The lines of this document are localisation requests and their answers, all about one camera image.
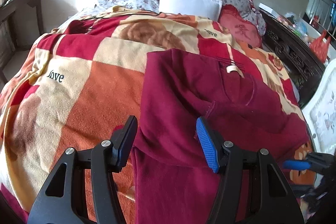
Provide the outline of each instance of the red plastic bag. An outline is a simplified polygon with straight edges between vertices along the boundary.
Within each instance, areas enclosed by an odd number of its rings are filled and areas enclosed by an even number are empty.
[[[331,36],[327,38],[327,42],[323,41],[323,38],[327,35],[327,31],[324,30],[322,35],[316,38],[310,45],[310,50],[317,56],[317,58],[324,63],[327,59],[328,48],[331,40]]]

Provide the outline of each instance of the checkered blanket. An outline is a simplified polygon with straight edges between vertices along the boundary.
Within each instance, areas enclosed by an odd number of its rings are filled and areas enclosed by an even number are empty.
[[[251,60],[242,70],[277,92],[284,112],[303,119],[278,57],[235,40],[217,22],[122,7],[72,21],[36,40],[0,96],[0,190],[23,220],[66,148],[93,148],[128,115],[139,118],[147,53],[170,48]],[[126,221],[133,223],[131,163],[113,176]],[[86,189],[94,219],[89,176]]]

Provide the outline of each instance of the dresser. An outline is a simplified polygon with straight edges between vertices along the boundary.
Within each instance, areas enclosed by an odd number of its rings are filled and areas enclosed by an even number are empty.
[[[300,94],[299,106],[304,107],[314,95],[325,66],[305,42],[272,15],[261,10],[266,22],[263,46],[274,52],[286,67]]]

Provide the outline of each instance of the red cushion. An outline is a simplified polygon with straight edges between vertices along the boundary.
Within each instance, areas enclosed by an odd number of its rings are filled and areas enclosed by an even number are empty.
[[[245,41],[253,47],[261,46],[261,37],[256,26],[243,19],[233,5],[227,4],[222,7],[218,22],[229,29],[234,38]]]

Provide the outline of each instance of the metal screw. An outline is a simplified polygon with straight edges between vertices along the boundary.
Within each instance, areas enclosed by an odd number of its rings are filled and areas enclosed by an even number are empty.
[[[260,153],[263,155],[268,155],[268,150],[266,148],[261,148]]]
[[[104,140],[101,142],[101,146],[104,146],[104,147],[109,146],[110,144],[111,142],[109,140]]]
[[[225,146],[225,147],[233,147],[233,142],[225,141],[225,142],[224,142],[224,146]]]
[[[74,149],[72,147],[69,147],[65,150],[65,154],[70,155],[74,152]]]

